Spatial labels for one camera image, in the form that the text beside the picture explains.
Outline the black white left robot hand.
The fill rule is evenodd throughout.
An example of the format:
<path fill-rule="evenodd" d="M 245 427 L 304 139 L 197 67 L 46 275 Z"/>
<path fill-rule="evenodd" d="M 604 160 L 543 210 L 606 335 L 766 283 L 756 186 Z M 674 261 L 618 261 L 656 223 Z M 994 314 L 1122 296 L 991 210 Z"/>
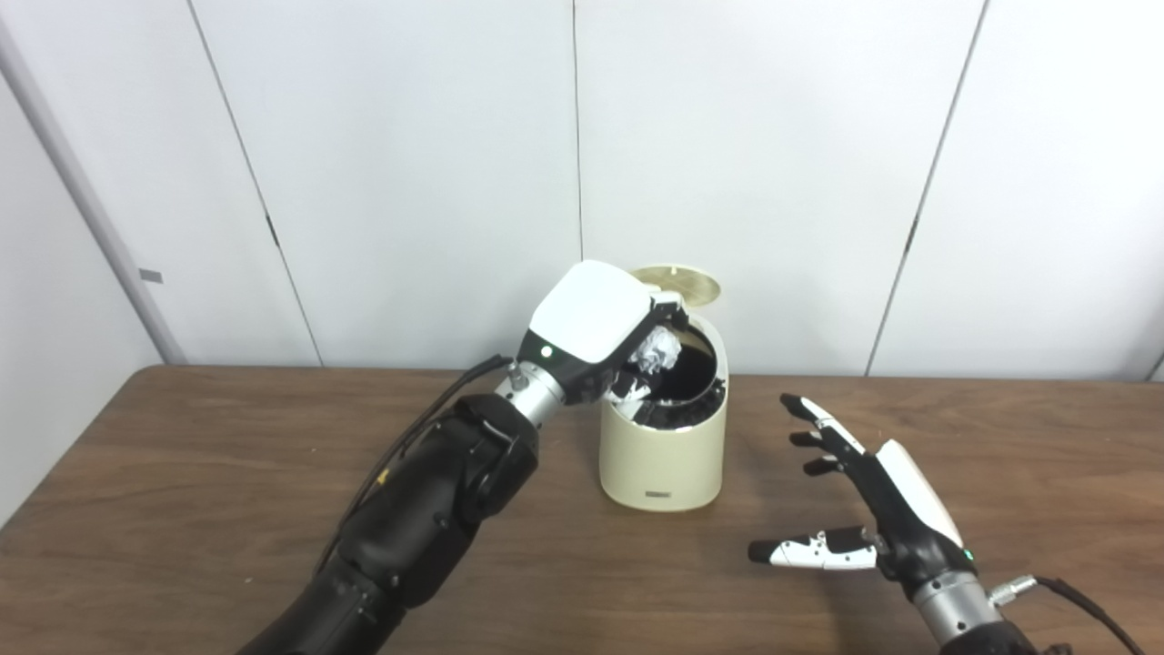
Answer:
<path fill-rule="evenodd" d="M 684 297 L 618 266 L 585 259 L 558 282 L 528 322 L 510 385 L 538 385 L 560 406 L 647 398 L 681 351 Z"/>

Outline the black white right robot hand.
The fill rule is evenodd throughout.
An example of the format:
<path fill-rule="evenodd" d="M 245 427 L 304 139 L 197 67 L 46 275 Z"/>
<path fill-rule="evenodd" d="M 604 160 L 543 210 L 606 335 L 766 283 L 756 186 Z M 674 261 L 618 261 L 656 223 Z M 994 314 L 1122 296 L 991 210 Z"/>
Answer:
<path fill-rule="evenodd" d="M 857 525 L 752 540 L 751 562 L 837 571 L 876 569 L 886 581 L 901 585 L 907 597 L 943 575 L 977 575 L 973 557 L 947 507 L 902 444 L 890 439 L 876 453 L 868 453 L 838 419 L 810 398 L 783 393 L 780 403 L 792 417 L 812 426 L 790 434 L 789 442 L 823 451 L 823 456 L 804 464 L 804 474 L 844 474 L 868 506 L 874 528 Z"/>

